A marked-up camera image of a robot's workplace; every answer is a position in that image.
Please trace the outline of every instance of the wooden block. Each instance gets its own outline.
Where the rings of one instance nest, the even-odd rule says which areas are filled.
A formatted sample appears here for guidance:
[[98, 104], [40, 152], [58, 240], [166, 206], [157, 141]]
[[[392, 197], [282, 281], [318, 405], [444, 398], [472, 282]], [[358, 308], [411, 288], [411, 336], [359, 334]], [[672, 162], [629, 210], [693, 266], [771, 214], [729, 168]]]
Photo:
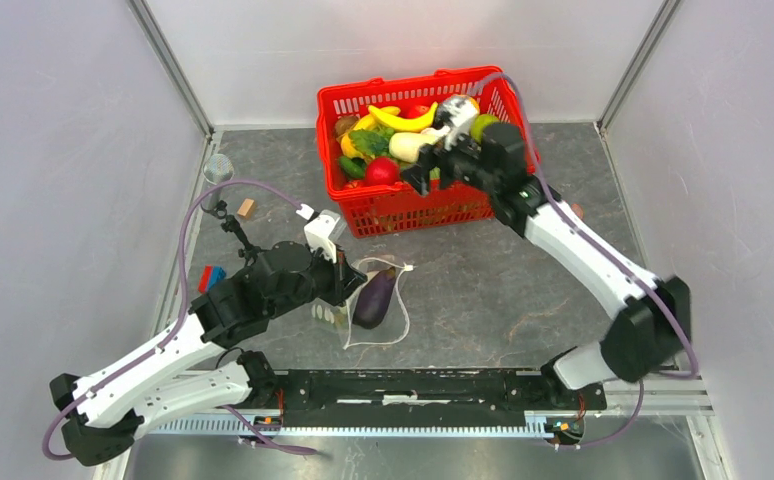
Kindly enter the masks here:
[[243, 220], [248, 220], [254, 213], [254, 209], [257, 207], [254, 200], [247, 198], [243, 200], [243, 204], [240, 205], [240, 209], [237, 210], [237, 215], [243, 217]]

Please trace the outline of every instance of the gray stone surface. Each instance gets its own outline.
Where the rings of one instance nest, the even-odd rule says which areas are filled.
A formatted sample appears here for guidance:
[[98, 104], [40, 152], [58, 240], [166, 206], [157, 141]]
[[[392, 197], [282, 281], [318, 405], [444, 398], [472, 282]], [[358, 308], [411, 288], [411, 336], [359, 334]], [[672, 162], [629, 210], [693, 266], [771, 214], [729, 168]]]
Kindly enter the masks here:
[[[550, 183], [583, 207], [591, 228], [639, 261], [593, 126], [533, 128]], [[231, 158], [238, 176], [271, 183], [317, 209], [337, 210], [325, 192], [313, 130], [227, 132], [219, 151]], [[245, 187], [223, 194], [233, 209], [247, 197], [258, 203], [254, 217], [243, 223], [253, 243], [304, 241], [301, 219], [272, 194]], [[221, 265], [229, 274], [242, 266], [235, 239], [212, 220], [202, 219], [190, 269], [193, 292], [204, 265]], [[241, 346], [262, 350], [276, 369], [539, 366], [599, 338], [610, 323], [563, 267], [496, 220], [365, 239], [346, 233], [339, 243], [352, 260], [391, 254], [415, 265], [401, 288], [411, 317], [408, 337], [389, 347], [343, 350], [337, 333], [303, 308]]]

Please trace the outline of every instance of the white wall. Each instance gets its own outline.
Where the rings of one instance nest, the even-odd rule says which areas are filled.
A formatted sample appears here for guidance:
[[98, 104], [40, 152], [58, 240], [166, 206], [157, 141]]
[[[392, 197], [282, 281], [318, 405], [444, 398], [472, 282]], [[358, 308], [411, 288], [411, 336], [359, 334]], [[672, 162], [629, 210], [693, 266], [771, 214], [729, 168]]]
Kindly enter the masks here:
[[496, 64], [533, 121], [596, 120], [661, 0], [149, 0], [217, 125], [308, 125], [316, 92]]
[[150, 333], [202, 145], [126, 2], [0, 1], [0, 479], [92, 474], [48, 382]]
[[684, 2], [610, 145], [650, 266], [691, 285], [734, 471], [774, 478], [774, 2]]

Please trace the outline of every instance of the metal floor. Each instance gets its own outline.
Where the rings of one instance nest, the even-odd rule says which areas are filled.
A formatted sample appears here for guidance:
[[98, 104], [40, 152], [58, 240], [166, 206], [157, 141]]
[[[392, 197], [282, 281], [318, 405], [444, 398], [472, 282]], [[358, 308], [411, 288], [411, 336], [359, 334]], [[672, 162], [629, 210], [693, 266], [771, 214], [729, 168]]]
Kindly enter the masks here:
[[[639, 261], [611, 166], [592, 125], [534, 128], [552, 185], [580, 204], [585, 222]], [[267, 181], [315, 208], [334, 205], [325, 193], [313, 130], [227, 132], [219, 151], [238, 176]], [[234, 189], [234, 209], [246, 197], [258, 209], [243, 224], [252, 243], [304, 241], [302, 222], [262, 191]], [[204, 265], [233, 273], [237, 245], [204, 216], [190, 269], [195, 292]], [[393, 254], [416, 269], [402, 287], [411, 330], [390, 347], [341, 349], [337, 334], [294, 312], [244, 342], [275, 369], [539, 366], [571, 346], [601, 337], [609, 325], [598, 302], [560, 265], [495, 220], [339, 243], [350, 259]], [[621, 417], [588, 418], [586, 440], [604, 437]], [[307, 479], [697, 479], [702, 478], [684, 417], [642, 417], [615, 442], [556, 453], [520, 439], [287, 438], [324, 452], [300, 458], [237, 445], [233, 438], [151, 435], [134, 447], [126, 478]]]

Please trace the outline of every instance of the black wire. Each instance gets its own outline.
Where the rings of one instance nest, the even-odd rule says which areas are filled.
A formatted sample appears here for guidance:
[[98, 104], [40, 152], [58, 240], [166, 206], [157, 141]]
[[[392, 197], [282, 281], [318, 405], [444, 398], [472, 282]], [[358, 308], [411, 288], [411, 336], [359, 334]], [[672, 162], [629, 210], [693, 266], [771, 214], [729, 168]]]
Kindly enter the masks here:
[[222, 352], [222, 355], [220, 355], [219, 358], [216, 359], [216, 366], [213, 367], [213, 369], [216, 370], [217, 368], [219, 368], [219, 364], [222, 363], [222, 359], [225, 358], [225, 355], [228, 355], [229, 353], [233, 352], [234, 350], [239, 350], [240, 354], [246, 353], [246, 351], [243, 350], [240, 347], [231, 347], [228, 350], [225, 350], [224, 352]]

